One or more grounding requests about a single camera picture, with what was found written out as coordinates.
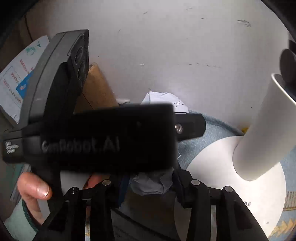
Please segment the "person's left hand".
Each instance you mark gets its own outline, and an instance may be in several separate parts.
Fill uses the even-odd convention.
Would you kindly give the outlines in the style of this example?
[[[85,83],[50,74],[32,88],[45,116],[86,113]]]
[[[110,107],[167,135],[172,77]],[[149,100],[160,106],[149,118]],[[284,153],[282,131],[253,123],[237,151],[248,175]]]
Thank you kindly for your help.
[[[38,200],[49,200],[53,191],[39,176],[31,172],[24,172],[17,181],[18,191],[26,203],[31,219],[42,225],[45,221]]]

